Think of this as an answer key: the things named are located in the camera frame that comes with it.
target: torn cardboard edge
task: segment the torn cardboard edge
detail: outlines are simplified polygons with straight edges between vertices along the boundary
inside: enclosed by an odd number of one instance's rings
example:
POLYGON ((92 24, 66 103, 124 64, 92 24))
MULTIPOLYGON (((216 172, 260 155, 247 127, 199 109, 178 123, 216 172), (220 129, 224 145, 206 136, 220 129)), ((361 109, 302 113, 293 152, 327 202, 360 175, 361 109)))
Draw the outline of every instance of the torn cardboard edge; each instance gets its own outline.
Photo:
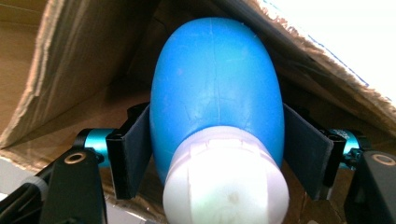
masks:
MULTIPOLYGON (((146 24, 140 25, 140 23, 145 23, 151 18, 157 3, 158 1, 154 4, 132 3, 125 5, 126 3, 122 2, 110 3, 107 1, 105 4, 98 5, 94 2, 48 1, 36 39, 35 56, 27 88, 9 125, 0 137, 0 147, 9 146, 32 130, 87 99, 87 97, 99 91, 100 88, 108 85, 117 75, 114 73, 117 73, 120 64, 124 63, 119 61, 125 60, 122 57, 128 56, 130 50, 126 50, 128 52, 122 49, 114 50, 114 55, 119 54, 119 56, 111 59, 112 63, 108 63, 111 68, 101 74, 94 74, 93 71, 81 72, 77 70, 78 68, 83 69, 85 63, 83 60, 80 60, 80 62, 73 61, 73 57, 80 54, 78 47, 81 47, 81 45, 77 41, 82 40, 81 38, 84 37, 82 35, 85 35, 82 34, 83 32, 88 30, 100 35, 109 35, 109 33, 125 34, 125 32, 128 33, 127 29, 134 29, 138 31, 137 34, 134 34, 137 36, 123 38, 118 44, 134 45, 131 48, 136 49, 136 45, 139 43, 138 39, 141 38, 141 34, 147 28, 146 24), (114 13, 111 14, 111 12, 106 13, 107 8, 104 7, 118 10, 117 16, 114 13), (90 8, 99 9, 95 11, 96 13, 103 13, 103 15, 93 17, 94 19, 101 19, 99 21, 107 24, 107 26, 104 24, 103 31, 101 30, 102 27, 97 25, 93 28, 87 25, 90 22, 87 19, 90 16, 90 8), (112 22, 117 22, 119 18, 130 14, 134 15, 131 10, 147 10, 151 13, 147 13, 143 18, 127 18, 124 22, 130 22, 131 24, 123 26, 123 30, 111 32, 112 22), (57 66, 62 67, 63 70, 58 70, 57 66), (91 74, 94 76, 91 79, 87 77, 90 72, 94 74, 91 74), (91 84, 90 80, 93 78, 95 83, 91 84), (66 94, 64 96, 63 91, 67 89, 76 90, 76 92, 73 93, 69 90, 71 95, 66 94), (54 97, 58 98, 58 96, 63 98, 60 97, 62 100, 56 102, 57 99, 54 99, 54 97)), ((280 76, 294 79, 294 81, 302 78, 307 83, 315 84, 317 90, 311 90, 315 94, 321 95, 325 92, 324 97, 333 104, 396 136, 396 109, 392 102, 380 92, 371 89, 336 56, 315 42, 309 34, 295 26, 292 21, 288 21, 273 5, 260 0, 227 2, 216 0, 214 3, 224 8, 225 11, 240 17, 242 21, 251 25, 254 29, 261 31, 265 35, 265 40, 274 44, 274 47, 270 46, 272 48, 270 51, 277 51, 277 48, 279 48, 281 52, 278 58, 274 58, 275 65, 287 66, 285 73, 280 73, 280 76)), ((99 40, 96 44, 111 43, 99 40)), ((87 51, 90 51, 85 52, 86 57, 92 57, 97 53, 94 47, 88 46, 86 48, 87 51)), ((101 63, 103 62, 87 64, 87 67, 94 69, 101 63)))
POLYGON ((303 85, 306 90, 321 95, 354 116, 396 136, 394 103, 378 90, 370 88, 347 65, 289 21, 270 2, 244 0, 216 3, 227 7, 263 33, 264 40, 278 47, 279 52, 271 50, 271 46, 269 50, 281 77, 299 86, 302 86, 302 81, 298 79, 302 79, 306 82, 303 85))

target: bottle cap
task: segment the bottle cap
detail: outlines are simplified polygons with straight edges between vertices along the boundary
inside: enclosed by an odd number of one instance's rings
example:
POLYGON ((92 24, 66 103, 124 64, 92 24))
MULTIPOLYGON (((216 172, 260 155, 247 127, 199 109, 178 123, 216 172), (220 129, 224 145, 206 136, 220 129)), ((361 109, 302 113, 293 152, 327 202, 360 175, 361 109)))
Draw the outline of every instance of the bottle cap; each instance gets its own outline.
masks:
POLYGON ((228 126, 203 129, 177 148, 163 193, 170 223, 281 223, 288 205, 265 146, 228 126))

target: blue bottle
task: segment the blue bottle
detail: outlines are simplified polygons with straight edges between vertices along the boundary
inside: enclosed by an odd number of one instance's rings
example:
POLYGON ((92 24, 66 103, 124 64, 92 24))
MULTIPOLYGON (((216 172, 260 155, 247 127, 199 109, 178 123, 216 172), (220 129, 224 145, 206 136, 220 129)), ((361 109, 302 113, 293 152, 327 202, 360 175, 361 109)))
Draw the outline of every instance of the blue bottle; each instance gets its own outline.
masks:
POLYGON ((150 130, 170 223, 279 223, 284 120, 276 73, 238 21, 190 21, 168 39, 152 83, 150 130))

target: white surface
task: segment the white surface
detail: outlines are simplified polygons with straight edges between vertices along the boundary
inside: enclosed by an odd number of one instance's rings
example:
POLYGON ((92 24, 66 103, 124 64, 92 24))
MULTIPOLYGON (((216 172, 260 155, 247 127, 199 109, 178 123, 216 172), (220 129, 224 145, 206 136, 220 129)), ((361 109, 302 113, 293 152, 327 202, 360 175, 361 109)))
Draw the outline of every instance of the white surface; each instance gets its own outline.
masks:
POLYGON ((0 193, 0 201, 2 201, 3 199, 5 199, 6 197, 7 197, 6 194, 0 193))
POLYGON ((371 88, 396 102, 394 1, 270 0, 371 88))
POLYGON ((281 223, 286 181, 265 146, 243 130, 201 130, 177 148, 163 192, 170 223, 281 223))

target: blue plastic bottle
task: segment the blue plastic bottle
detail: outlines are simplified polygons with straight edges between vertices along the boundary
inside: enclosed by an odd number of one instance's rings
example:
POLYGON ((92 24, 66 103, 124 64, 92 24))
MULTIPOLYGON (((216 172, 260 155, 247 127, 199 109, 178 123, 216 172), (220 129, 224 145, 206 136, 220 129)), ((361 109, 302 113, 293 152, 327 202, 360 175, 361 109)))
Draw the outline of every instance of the blue plastic bottle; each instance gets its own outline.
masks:
POLYGON ((168 39, 152 83, 150 129, 171 223, 278 223, 289 194, 276 73, 238 21, 190 21, 168 39))

